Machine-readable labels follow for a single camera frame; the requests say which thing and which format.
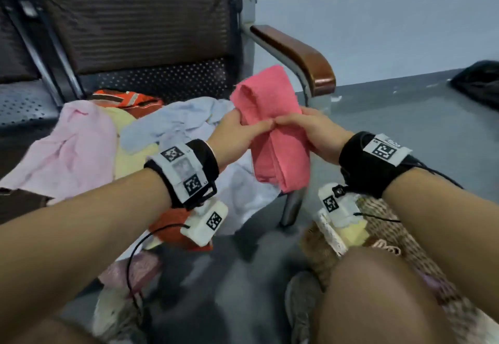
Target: black bag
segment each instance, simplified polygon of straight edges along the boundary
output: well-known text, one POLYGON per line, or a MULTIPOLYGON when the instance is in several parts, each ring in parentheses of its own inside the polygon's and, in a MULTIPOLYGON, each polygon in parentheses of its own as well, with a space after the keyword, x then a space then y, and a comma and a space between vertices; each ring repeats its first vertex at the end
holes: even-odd
POLYGON ((450 85, 473 100, 499 109, 499 62, 477 62, 454 76, 450 85))

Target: shoe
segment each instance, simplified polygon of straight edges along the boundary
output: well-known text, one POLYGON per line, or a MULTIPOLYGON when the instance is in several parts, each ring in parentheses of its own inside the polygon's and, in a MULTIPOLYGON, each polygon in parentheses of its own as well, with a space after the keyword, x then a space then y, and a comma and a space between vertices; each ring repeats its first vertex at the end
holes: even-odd
POLYGON ((140 331, 138 312, 128 291, 104 287, 99 294, 92 319, 92 334, 104 342, 129 340, 140 331))
POLYGON ((291 344, 308 344, 309 316, 321 297, 319 281, 311 272, 300 272, 288 283, 284 295, 284 307, 292 328, 291 344))

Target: white wall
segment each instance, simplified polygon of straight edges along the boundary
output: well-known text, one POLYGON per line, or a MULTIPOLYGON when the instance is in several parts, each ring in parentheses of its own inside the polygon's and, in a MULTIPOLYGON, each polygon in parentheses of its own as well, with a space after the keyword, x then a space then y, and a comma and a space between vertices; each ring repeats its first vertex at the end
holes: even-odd
MULTIPOLYGON (((338 85, 499 58, 499 0, 258 0, 257 22, 321 51, 338 85)), ((255 72, 275 63, 257 49, 255 72)))

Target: metal chair leg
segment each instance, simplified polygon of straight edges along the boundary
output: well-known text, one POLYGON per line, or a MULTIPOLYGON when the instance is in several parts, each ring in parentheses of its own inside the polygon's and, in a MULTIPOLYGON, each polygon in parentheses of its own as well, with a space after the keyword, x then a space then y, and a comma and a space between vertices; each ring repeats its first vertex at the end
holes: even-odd
POLYGON ((281 217, 281 227, 292 226, 296 222, 298 213, 301 208, 303 198, 305 198, 307 188, 295 190, 286 196, 286 203, 284 205, 283 216, 281 217))

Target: forearm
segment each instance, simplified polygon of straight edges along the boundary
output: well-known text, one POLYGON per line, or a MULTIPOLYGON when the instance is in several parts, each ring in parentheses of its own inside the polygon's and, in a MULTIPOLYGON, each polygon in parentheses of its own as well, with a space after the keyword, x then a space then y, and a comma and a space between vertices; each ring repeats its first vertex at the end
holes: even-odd
POLYGON ((2 225, 0 331, 11 337, 56 311, 170 206, 144 169, 2 225))
POLYGON ((383 199, 463 293, 499 320, 499 206, 421 169, 383 199))

